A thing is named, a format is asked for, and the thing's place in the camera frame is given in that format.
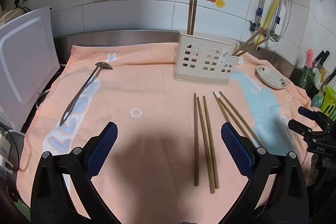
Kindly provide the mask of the green dish rack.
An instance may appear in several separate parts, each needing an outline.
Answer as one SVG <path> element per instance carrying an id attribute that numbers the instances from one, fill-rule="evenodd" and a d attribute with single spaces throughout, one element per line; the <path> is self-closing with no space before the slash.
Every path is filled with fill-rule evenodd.
<path id="1" fill-rule="evenodd" d="M 326 116 L 328 116 L 331 120 L 335 120 L 336 116 L 336 97 L 335 91 L 333 88 L 327 86 L 324 90 L 324 99 L 322 102 L 322 106 L 319 108 L 321 112 L 323 112 Z"/>

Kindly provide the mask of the white floral ceramic plate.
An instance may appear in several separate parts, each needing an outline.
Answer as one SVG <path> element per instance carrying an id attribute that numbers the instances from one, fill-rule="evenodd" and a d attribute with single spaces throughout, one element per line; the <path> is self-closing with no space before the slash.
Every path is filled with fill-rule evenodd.
<path id="1" fill-rule="evenodd" d="M 285 77 L 275 69 L 259 65 L 256 72 L 262 82 L 270 88 L 281 90 L 287 87 Z"/>

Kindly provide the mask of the pink bottle brush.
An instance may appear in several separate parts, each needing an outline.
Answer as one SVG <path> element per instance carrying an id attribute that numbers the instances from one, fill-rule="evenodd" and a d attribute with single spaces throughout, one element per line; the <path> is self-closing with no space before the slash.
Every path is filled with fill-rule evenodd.
<path id="1" fill-rule="evenodd" d="M 314 60 L 314 50 L 312 48 L 308 48 L 306 50 L 306 61 L 305 61 L 305 66 L 307 68 L 311 68 L 313 65 L 313 60 Z"/>

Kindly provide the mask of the wooden chopstick in holder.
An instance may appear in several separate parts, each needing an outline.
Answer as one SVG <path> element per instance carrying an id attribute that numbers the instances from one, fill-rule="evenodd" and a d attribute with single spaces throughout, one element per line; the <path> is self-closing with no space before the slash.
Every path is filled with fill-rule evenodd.
<path id="1" fill-rule="evenodd" d="M 187 29 L 186 29 L 186 33 L 188 35 L 191 34 L 191 22 L 193 18 L 193 2 L 194 0 L 189 0 L 189 12 L 188 12 Z"/>
<path id="2" fill-rule="evenodd" d="M 190 0 L 190 27 L 189 27 L 189 34 L 194 34 L 194 27 L 195 27 L 195 19 L 197 13 L 197 0 Z"/>
<path id="3" fill-rule="evenodd" d="M 240 57 L 241 55 L 243 55 L 246 52 L 249 52 L 250 50 L 253 50 L 255 48 L 258 48 L 260 45 L 262 45 L 264 42 L 267 42 L 270 39 L 269 36 L 267 36 L 266 38 L 264 38 L 263 40 L 257 42 L 256 44 L 250 46 L 249 48 L 247 48 L 246 50 L 241 51 L 240 53 L 238 53 L 236 56 Z"/>
<path id="4" fill-rule="evenodd" d="M 264 28 L 260 28 L 256 31 L 246 42 L 244 42 L 235 52 L 232 53 L 231 56 L 235 56 L 238 52 L 240 52 L 245 46 L 247 46 L 256 36 L 262 34 L 265 31 Z"/>

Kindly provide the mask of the peach printed towel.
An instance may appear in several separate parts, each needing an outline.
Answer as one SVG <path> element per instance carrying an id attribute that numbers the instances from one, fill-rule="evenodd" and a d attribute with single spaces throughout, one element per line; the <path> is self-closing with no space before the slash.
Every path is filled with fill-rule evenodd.
<path id="1" fill-rule="evenodd" d="M 317 125 L 298 113 L 309 107 L 306 92 L 293 83 L 273 90 L 256 76 L 250 54 L 240 57 L 227 86 L 177 81 L 177 45 L 74 46 L 28 129 L 17 190 L 30 203 L 33 180 L 44 151 L 69 153 L 98 135 L 108 122 L 118 138 L 92 182 L 122 223 L 218 223 L 247 183 L 221 139 L 224 117 L 213 92 L 221 91 L 271 153 L 294 150 L 304 175 L 311 153 L 288 121 Z M 194 185 L 194 93 L 206 96 L 220 188 L 210 193 L 204 148 L 199 150 L 199 186 Z"/>

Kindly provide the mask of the cream plastic utensil holder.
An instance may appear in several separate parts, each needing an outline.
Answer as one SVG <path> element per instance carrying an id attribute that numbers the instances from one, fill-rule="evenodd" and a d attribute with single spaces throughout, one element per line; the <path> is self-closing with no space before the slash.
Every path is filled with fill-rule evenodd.
<path id="1" fill-rule="evenodd" d="M 229 38 L 180 30 L 174 78 L 190 83 L 228 85 L 238 63 L 239 42 Z"/>

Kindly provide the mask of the white microwave oven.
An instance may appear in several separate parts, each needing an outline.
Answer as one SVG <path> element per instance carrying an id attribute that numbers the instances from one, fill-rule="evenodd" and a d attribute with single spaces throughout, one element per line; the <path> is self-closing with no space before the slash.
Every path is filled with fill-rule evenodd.
<path id="1" fill-rule="evenodd" d="M 59 68 L 48 6 L 1 26 L 1 122 L 21 130 Z"/>

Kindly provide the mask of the black handled knife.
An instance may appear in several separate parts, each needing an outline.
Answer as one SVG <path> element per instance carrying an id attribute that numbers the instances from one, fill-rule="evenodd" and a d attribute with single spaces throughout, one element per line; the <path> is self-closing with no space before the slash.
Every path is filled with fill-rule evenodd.
<path id="1" fill-rule="evenodd" d="M 321 51 L 318 56 L 313 61 L 313 67 L 321 69 L 323 67 L 324 62 L 329 57 L 329 51 Z"/>

